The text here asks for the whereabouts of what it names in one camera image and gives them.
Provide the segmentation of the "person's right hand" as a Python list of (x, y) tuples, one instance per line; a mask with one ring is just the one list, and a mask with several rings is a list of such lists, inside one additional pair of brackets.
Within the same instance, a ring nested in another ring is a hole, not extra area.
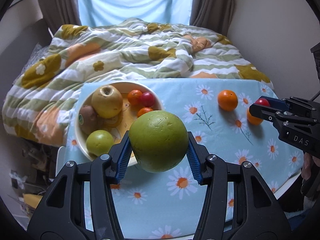
[(304, 153), (301, 171), (303, 178), (301, 193), (311, 200), (319, 198), (319, 158)]

